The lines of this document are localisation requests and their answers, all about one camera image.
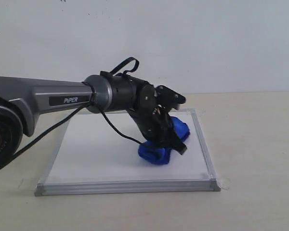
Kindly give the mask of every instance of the crumpled blue fabric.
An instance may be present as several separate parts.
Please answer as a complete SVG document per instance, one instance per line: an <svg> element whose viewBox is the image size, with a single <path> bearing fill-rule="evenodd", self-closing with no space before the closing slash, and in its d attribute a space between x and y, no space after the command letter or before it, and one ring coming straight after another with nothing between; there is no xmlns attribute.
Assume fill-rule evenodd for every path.
<svg viewBox="0 0 289 231"><path fill-rule="evenodd" d="M182 122L177 117L171 116L174 124L174 130L180 139L184 142L190 135L189 127L186 123ZM146 141L146 146L154 147L153 143ZM139 145L138 155L146 161L154 165L167 165L170 161L170 155L172 149L170 148L158 148L150 149L145 147L143 144Z"/></svg>

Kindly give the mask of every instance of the beige table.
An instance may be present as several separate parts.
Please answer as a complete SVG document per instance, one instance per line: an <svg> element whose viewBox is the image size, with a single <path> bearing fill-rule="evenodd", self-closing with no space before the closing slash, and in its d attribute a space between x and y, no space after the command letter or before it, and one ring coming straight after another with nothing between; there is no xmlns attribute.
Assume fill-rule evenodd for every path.
<svg viewBox="0 0 289 231"><path fill-rule="evenodd" d="M0 231L289 231L289 92L188 95L185 107L224 190L36 198L57 130L0 172ZM35 136L64 116L41 116Z"/></svg>

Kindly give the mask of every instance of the robotic arm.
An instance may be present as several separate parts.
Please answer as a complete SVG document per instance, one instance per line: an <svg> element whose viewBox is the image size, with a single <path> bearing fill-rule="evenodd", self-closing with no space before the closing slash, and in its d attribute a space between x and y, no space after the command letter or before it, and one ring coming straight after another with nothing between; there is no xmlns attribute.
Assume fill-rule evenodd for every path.
<svg viewBox="0 0 289 231"><path fill-rule="evenodd" d="M132 70L116 74L131 61L136 61ZM102 113L105 118L106 112L126 110L154 148L183 154L186 146L174 130L169 111L185 103L185 97L128 75L138 65L130 57L111 72L101 71L83 82L0 77L0 167L11 162L23 134L34 134L41 114L76 108Z"/></svg>

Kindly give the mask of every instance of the whiteboard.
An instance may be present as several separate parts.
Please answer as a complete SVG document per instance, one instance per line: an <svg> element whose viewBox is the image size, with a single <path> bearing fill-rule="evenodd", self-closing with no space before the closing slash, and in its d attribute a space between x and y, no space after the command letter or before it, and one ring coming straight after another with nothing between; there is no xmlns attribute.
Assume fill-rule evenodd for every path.
<svg viewBox="0 0 289 231"><path fill-rule="evenodd" d="M190 136L184 142L187 151L180 155L173 150L170 162L162 166L142 159L139 144L119 136L101 114L76 115L67 124L62 141L58 140L59 149L54 150L36 195L83 194L88 188L90 193L100 193L101 186L104 193L215 190L215 172L195 112L181 110L170 115L188 125ZM126 112L107 117L123 134L145 141Z"/></svg>
<svg viewBox="0 0 289 231"><path fill-rule="evenodd" d="M83 81L129 56L180 93L289 90L289 0L0 0L0 76Z"/></svg>

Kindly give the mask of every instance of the white wall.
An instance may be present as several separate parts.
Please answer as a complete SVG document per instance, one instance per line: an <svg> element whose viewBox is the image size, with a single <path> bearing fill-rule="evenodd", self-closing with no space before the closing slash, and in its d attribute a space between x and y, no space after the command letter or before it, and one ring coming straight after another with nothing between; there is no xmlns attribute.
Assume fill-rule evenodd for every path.
<svg viewBox="0 0 289 231"><path fill-rule="evenodd" d="M129 56L181 93L289 90L289 0L0 0L0 75L82 81Z"/></svg>

